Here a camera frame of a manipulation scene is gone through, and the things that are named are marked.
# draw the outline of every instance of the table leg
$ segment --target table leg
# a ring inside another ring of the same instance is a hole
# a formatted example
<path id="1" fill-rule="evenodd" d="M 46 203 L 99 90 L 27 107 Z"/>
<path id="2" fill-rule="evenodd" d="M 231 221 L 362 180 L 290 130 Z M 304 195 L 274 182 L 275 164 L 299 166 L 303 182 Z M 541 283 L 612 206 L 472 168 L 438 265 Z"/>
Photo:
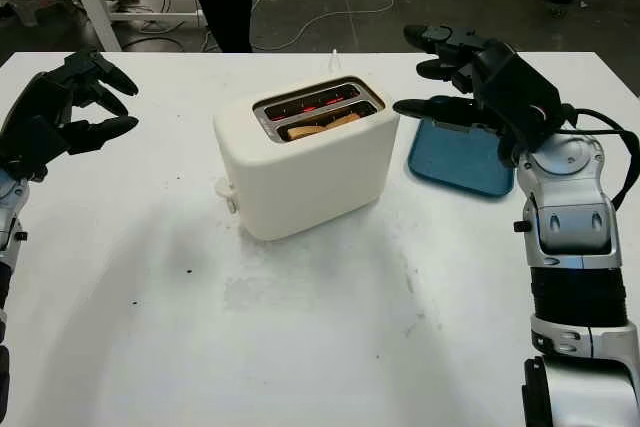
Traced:
<path id="1" fill-rule="evenodd" d="M 120 43 L 111 27 L 107 4 L 104 0 L 81 0 L 87 15 L 98 34 L 102 48 L 107 52 L 122 52 Z"/>

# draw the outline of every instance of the robot finger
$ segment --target robot finger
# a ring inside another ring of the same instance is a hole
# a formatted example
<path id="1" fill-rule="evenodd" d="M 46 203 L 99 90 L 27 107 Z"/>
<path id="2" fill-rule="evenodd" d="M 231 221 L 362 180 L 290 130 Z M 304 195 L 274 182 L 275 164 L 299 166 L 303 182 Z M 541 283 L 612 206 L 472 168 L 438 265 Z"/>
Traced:
<path id="1" fill-rule="evenodd" d="M 103 86 L 96 84 L 92 86 L 92 91 L 95 103 L 104 107 L 113 115 L 120 117 L 129 113 L 124 104 L 120 102 L 120 100 L 113 95 L 109 89 L 105 89 Z"/>
<path id="2" fill-rule="evenodd" d="M 138 87 L 127 74 L 105 59 L 99 52 L 94 52 L 92 55 L 93 61 L 98 67 L 98 78 L 102 82 L 126 95 L 138 93 Z"/>
<path id="3" fill-rule="evenodd" d="M 70 155 L 99 150 L 108 140 L 126 134 L 138 124 L 135 117 L 116 117 L 99 124 L 86 120 L 71 122 L 60 129 L 62 136 L 71 145 Z"/>

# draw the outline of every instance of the blue tray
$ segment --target blue tray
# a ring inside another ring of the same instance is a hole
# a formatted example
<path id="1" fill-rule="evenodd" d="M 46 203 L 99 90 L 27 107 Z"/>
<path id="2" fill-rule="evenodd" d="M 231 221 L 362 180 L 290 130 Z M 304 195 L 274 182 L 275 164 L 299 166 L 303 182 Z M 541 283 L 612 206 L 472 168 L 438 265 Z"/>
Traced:
<path id="1" fill-rule="evenodd" d="M 498 159 L 498 138 L 480 129 L 460 132 L 420 122 L 409 153 L 417 177 L 491 197 L 513 189 L 513 169 Z"/>

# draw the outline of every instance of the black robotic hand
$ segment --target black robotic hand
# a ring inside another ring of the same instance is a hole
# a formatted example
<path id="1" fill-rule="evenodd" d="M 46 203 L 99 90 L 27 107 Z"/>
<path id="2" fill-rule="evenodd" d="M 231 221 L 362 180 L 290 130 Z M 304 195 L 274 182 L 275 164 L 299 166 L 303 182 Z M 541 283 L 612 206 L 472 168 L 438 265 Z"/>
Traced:
<path id="1" fill-rule="evenodd" d="M 14 179 L 42 181 L 46 164 L 63 152 L 98 150 L 138 123 L 101 82 L 134 95 L 138 88 L 97 50 L 70 55 L 64 65 L 37 74 L 15 102 L 0 131 L 0 168 Z M 71 122 L 71 107 L 97 103 L 116 117 L 100 124 Z"/>
<path id="2" fill-rule="evenodd" d="M 558 90 L 504 42 L 478 37 L 473 30 L 409 25 L 407 41 L 437 59 L 421 62 L 418 74 L 450 81 L 473 99 L 436 96 L 402 100 L 401 114 L 471 126 L 500 136 L 500 158 L 513 166 L 520 151 L 535 152 L 575 112 L 560 102 Z"/>

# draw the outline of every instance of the white robotic arm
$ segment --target white robotic arm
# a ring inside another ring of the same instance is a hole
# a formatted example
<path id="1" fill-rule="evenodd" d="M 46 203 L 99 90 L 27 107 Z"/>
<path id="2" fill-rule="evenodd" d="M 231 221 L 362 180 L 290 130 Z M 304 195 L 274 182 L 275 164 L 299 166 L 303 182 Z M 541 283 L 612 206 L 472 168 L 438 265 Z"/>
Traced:
<path id="1" fill-rule="evenodd" d="M 584 135 L 554 134 L 523 153 L 518 183 L 535 314 L 525 364 L 529 425 L 640 426 L 640 355 L 627 320 L 616 212 L 602 191 L 605 156 Z"/>

